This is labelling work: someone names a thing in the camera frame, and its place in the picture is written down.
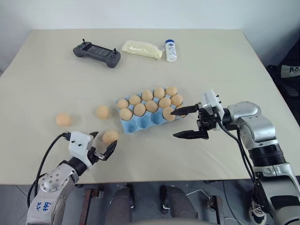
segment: egg tray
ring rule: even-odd
[[[142,93],[137,94],[137,96],[139,96],[142,99]],[[157,97],[153,98],[153,101],[158,105],[159,99]],[[138,130],[145,130],[148,129],[152,126],[158,126],[161,125],[163,123],[166,122],[172,122],[172,121],[168,121],[163,117],[163,109],[158,107],[156,112],[149,112],[146,111],[145,114],[143,116],[136,116],[134,115],[134,105],[129,105],[127,107],[127,109],[129,109],[133,116],[130,120],[126,121],[126,120],[121,120],[121,124],[124,128],[124,132],[125,134],[132,134]],[[175,120],[177,119],[182,119],[181,116],[176,116]]]

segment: metal bracket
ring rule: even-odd
[[[216,211],[217,224],[225,225],[222,198],[217,195],[211,195],[207,204],[210,208]]]
[[[99,191],[97,189],[87,188],[84,191],[84,201],[82,205],[82,211],[79,219],[79,225],[86,225],[88,221],[88,215],[90,210],[90,201],[92,198],[102,198],[104,191]]]

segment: bottle cap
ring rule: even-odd
[[[168,43],[168,42],[173,42],[173,43],[175,43],[175,41],[172,40],[172,39],[168,39],[168,40],[165,41],[165,43]]]

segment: plastic bag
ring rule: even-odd
[[[159,50],[155,45],[142,41],[128,40],[124,43],[121,49],[123,52],[129,54],[141,55],[155,59],[160,59],[163,55],[163,52]]]

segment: controller screen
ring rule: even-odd
[[[89,45],[87,49],[85,49],[85,51],[88,51],[90,53],[95,53],[95,54],[98,54],[98,55],[102,55],[104,57],[106,57],[111,51],[106,49],[106,48],[101,48],[97,45]]]

